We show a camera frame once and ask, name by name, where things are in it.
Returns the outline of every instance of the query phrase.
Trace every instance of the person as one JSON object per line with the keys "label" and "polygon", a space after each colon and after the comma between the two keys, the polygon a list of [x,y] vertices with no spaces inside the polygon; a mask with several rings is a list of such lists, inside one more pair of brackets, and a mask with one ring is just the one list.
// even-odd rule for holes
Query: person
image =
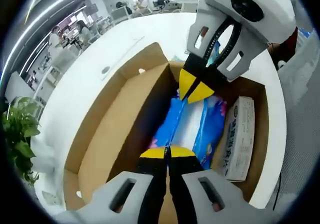
{"label": "person", "polygon": [[63,49],[60,38],[59,38],[60,28],[56,25],[52,28],[51,34],[49,36],[48,53],[51,59],[54,59],[59,52]]}
{"label": "person", "polygon": [[80,33],[80,38],[82,39],[83,45],[85,47],[89,46],[89,40],[95,37],[95,35],[88,29],[83,20],[79,20],[77,23],[77,29]]}
{"label": "person", "polygon": [[[115,7],[116,7],[117,9],[122,8],[122,7],[124,7],[124,6],[125,6],[125,5],[124,5],[121,1],[118,1],[118,2],[115,4]],[[125,6],[125,9],[126,9],[126,11],[128,12],[129,15],[132,14],[132,10],[130,9],[130,7],[128,7],[128,6],[126,5],[126,6]]]}
{"label": "person", "polygon": [[148,0],[138,0],[139,9],[148,8]]}

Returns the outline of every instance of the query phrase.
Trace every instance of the cable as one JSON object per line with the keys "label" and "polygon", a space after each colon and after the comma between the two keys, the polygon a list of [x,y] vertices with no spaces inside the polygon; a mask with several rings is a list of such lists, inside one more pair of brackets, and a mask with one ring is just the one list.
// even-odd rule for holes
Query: cable
{"label": "cable", "polygon": [[273,204],[272,211],[274,211],[274,210],[275,210],[275,208],[276,208],[277,201],[278,201],[278,197],[279,197],[280,188],[281,188],[281,172],[280,172],[280,175],[279,175],[279,186],[278,186],[278,191],[276,192],[276,196],[275,196],[275,200],[274,200],[274,204]]}

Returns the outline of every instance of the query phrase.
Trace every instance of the cardboard box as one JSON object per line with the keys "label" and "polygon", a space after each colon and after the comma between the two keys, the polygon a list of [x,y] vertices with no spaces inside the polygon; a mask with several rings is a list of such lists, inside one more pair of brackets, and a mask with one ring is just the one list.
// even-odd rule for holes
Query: cardboard box
{"label": "cardboard box", "polygon": [[[68,210],[89,203],[94,190],[122,171],[132,171],[166,117],[183,63],[168,62],[158,43],[127,61],[100,92],[73,140],[65,163],[64,199]],[[258,183],[268,144],[268,104],[264,86],[239,78],[219,94],[229,106],[238,96],[252,97],[255,139],[246,181],[249,200]],[[167,188],[159,223],[177,223]]]}
{"label": "cardboard box", "polygon": [[226,115],[227,139],[222,143],[218,173],[227,180],[246,180],[255,136],[255,106],[250,97],[239,96]]}

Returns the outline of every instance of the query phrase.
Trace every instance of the white box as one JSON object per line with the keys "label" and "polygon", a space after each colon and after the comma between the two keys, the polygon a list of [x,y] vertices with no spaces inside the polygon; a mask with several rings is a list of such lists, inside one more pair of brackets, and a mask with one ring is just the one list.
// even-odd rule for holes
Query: white box
{"label": "white box", "polygon": [[239,96],[226,116],[227,136],[219,155],[218,172],[227,180],[246,180],[255,136],[255,106],[250,97]]}

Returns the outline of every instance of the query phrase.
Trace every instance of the potted plant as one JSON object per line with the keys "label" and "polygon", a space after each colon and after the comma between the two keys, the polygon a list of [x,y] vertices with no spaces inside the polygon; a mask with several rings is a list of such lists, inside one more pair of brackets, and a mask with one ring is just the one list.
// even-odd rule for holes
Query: potted plant
{"label": "potted plant", "polygon": [[38,120],[32,115],[37,108],[29,97],[21,97],[2,114],[9,160],[16,173],[30,186],[39,179],[39,174],[33,175],[31,158],[35,154],[30,147],[31,137],[40,133]]}

